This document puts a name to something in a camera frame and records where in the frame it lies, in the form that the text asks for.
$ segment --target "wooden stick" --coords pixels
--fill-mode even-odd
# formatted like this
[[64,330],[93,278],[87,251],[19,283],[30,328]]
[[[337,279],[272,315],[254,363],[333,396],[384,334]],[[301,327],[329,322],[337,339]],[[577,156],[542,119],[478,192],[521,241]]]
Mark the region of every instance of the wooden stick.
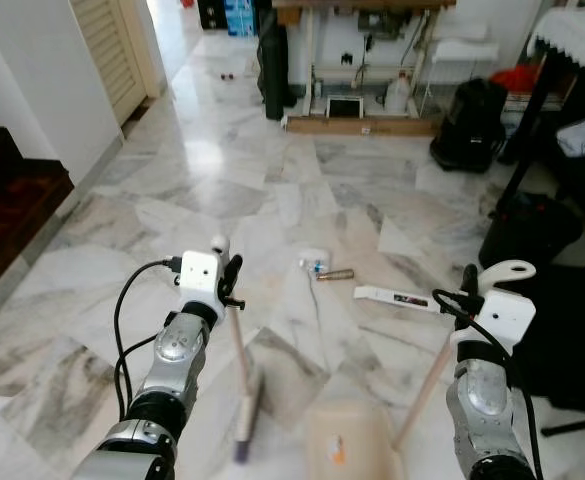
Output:
[[445,344],[441,348],[439,355],[436,357],[434,365],[432,365],[432,368],[428,372],[428,376],[425,378],[425,381],[421,386],[421,391],[419,392],[416,401],[412,404],[408,418],[405,420],[405,423],[401,427],[399,434],[392,443],[392,448],[395,451],[398,452],[401,450],[405,440],[410,435],[410,433],[412,433],[414,424],[421,415],[421,412],[425,410],[425,407],[427,406],[428,401],[432,396],[432,392],[434,391],[434,387],[436,387],[436,384],[439,381],[439,378],[441,378],[441,374],[443,373],[445,366],[448,364],[448,361],[452,356],[452,352],[453,350],[450,346],[450,339],[448,337],[445,341]]
[[228,316],[230,317],[230,327],[232,329],[232,338],[234,340],[234,346],[239,357],[239,367],[241,369],[241,388],[244,395],[250,394],[249,379],[250,369],[248,366],[248,356],[245,353],[245,347],[243,346],[243,338],[241,337],[241,327],[239,326],[239,315],[236,308],[227,308]]

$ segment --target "wooden door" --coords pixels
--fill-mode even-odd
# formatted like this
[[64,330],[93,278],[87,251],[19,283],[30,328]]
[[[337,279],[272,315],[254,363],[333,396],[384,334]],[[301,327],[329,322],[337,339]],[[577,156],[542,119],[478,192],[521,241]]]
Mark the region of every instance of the wooden door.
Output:
[[145,99],[145,87],[119,0],[71,0],[119,125]]

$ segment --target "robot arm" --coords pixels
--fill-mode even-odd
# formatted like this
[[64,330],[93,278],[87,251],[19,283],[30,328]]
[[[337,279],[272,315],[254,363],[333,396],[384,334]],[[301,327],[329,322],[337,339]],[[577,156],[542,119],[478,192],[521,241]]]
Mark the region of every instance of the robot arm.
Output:
[[242,265],[228,257],[227,240],[213,240],[211,253],[185,252],[175,283],[181,307],[170,312],[154,341],[154,362],[125,418],[114,425],[74,474],[77,480],[174,478],[177,442],[197,395],[205,347],[226,307]]
[[[481,292],[484,297],[478,297],[475,267],[466,270],[465,280],[468,298],[482,303],[473,321],[511,354],[534,317],[534,305],[491,284],[485,287],[487,292]],[[512,430],[512,394],[503,355],[464,322],[457,321],[451,342],[457,346],[458,364],[446,400],[454,420],[455,453],[465,478],[534,480]]]
[[[226,307],[244,306],[230,298],[242,259],[229,260],[228,250],[229,242],[217,238],[211,253],[185,252],[180,261],[171,262],[180,273],[175,283],[181,289],[181,306],[168,314],[157,335],[152,368],[125,417],[81,463],[74,479],[174,479],[177,442],[196,400],[210,332]],[[474,321],[511,353],[534,316],[534,306],[524,297],[492,288],[498,280],[493,270],[477,278],[476,267],[471,267],[462,289],[477,311],[466,310],[477,314]],[[457,320],[451,341],[458,346],[459,363],[447,404],[463,474],[468,480],[533,480],[512,431],[503,355],[467,322]]]

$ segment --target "table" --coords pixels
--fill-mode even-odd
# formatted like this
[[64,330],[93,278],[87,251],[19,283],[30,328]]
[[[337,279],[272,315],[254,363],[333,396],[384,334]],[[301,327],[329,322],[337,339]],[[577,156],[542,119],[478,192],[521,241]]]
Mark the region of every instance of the table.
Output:
[[[406,134],[414,135],[431,135],[433,132],[433,126],[430,122],[423,122],[421,127],[415,130],[414,120],[419,118],[418,111],[412,94],[416,89],[417,82],[420,78],[425,60],[427,57],[427,50],[432,40],[432,34],[434,26],[438,18],[438,13],[442,8],[456,5],[456,0],[272,0],[272,7],[279,11],[279,14],[286,12],[286,16],[290,9],[304,9],[304,19],[306,22],[306,48],[307,48],[307,64],[306,64],[306,82],[305,82],[305,98],[303,102],[302,115],[294,117],[294,122],[286,123],[288,130],[303,133],[308,129],[312,129],[315,126],[315,119],[312,119],[310,111],[312,109],[313,102],[313,84],[316,77],[315,69],[315,39],[314,39],[314,28],[309,28],[310,25],[314,24],[315,10],[329,7],[339,7],[348,9],[392,9],[392,8],[408,8],[414,10],[423,11],[423,15],[426,15],[424,25],[421,28],[421,38],[417,44],[420,46],[419,53],[417,56],[417,62],[413,69],[411,69],[411,82],[410,82],[410,101],[408,101],[408,112],[409,119],[412,122],[406,124]],[[292,15],[292,18],[299,18],[298,15]],[[403,134],[403,129],[399,124],[397,128],[396,117],[395,118],[384,118],[376,117],[373,119],[374,125],[378,126],[379,131],[388,132],[392,134]],[[344,121],[348,124],[346,128],[343,128]],[[365,119],[340,119],[339,125],[332,125],[331,119],[324,119],[321,123],[323,130],[330,133],[359,133],[362,135],[370,135],[377,133],[370,128],[370,120]]]
[[548,53],[519,128],[504,149],[506,163],[516,157],[520,158],[520,162],[499,201],[499,206],[504,205],[516,193],[532,163],[532,156],[526,155],[525,150],[534,123],[559,72],[566,65],[573,69],[585,68],[585,8],[551,9],[536,26],[528,52],[532,53],[538,43],[545,45]]

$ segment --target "black cable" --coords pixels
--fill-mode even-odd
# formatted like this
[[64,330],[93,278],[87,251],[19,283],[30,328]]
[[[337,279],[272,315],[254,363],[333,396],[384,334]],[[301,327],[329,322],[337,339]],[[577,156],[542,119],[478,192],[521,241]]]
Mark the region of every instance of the black cable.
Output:
[[127,413],[125,404],[123,403],[123,393],[121,392],[121,365],[123,365],[125,357],[127,357],[130,353],[132,353],[137,348],[141,348],[144,345],[153,342],[155,339],[156,335],[152,335],[145,340],[141,340],[140,342],[135,343],[123,352],[123,357],[119,357],[119,359],[116,361],[116,366],[114,367],[114,388],[116,389],[116,398],[119,402],[119,422],[123,421],[123,418]]
[[446,292],[445,290],[440,289],[434,290],[432,292],[432,298],[434,298],[434,301],[441,306],[441,312],[449,313],[450,315],[455,316],[458,320],[467,323],[467,325],[471,326],[477,332],[483,335],[492,344],[492,346],[499,351],[499,353],[503,357],[503,360],[505,361],[506,365],[506,370],[509,371],[509,373],[516,378],[516,381],[519,384],[519,388],[521,389],[521,393],[523,394],[523,399],[525,401],[525,410],[527,412],[528,417],[528,429],[530,431],[530,446],[532,448],[532,461],[534,463],[534,471],[536,473],[537,480],[543,480],[543,471],[541,469],[541,456],[539,454],[539,440],[537,438],[536,433],[536,418],[534,415],[534,404],[532,403],[532,397],[528,389],[525,387],[523,376],[521,375],[521,372],[519,371],[516,362],[512,359],[507,350],[503,348],[503,345],[501,345],[499,341],[496,338],[494,338],[494,336],[492,336],[490,332],[488,332],[485,328],[476,323],[469,314],[462,312],[461,310],[453,307],[448,302],[443,300],[443,297],[449,298],[450,300],[453,300],[455,302],[463,301],[467,297],[465,297],[464,295]]
[[363,81],[365,80],[365,69],[367,65],[365,64],[365,54],[372,49],[372,35],[366,35],[363,37],[363,58],[361,59],[361,66],[356,69],[356,73],[354,74],[354,84],[358,84],[359,90],[363,93]]
[[[130,373],[128,372],[128,364],[125,361],[125,352],[123,351],[123,343],[121,341],[121,329],[119,327],[119,316],[121,314],[121,304],[123,303],[123,298],[125,298],[125,294],[130,289],[132,282],[134,282],[134,280],[136,280],[136,277],[138,277],[141,273],[143,273],[143,271],[145,271],[149,268],[152,268],[152,267],[159,266],[159,265],[169,266],[169,261],[168,260],[157,260],[154,262],[146,263],[145,265],[143,265],[142,267],[137,269],[137,271],[134,272],[130,276],[130,278],[128,278],[128,281],[125,283],[125,286],[121,290],[121,293],[119,293],[119,299],[117,300],[116,307],[114,308],[114,338],[116,340],[116,350],[117,350],[117,353],[119,354],[119,360],[121,361],[121,368],[123,370],[123,378],[125,380],[125,390],[126,390],[126,395],[127,395],[128,406],[132,402],[132,383],[130,382]],[[114,381],[118,382],[118,378],[116,377],[116,374],[114,377]]]

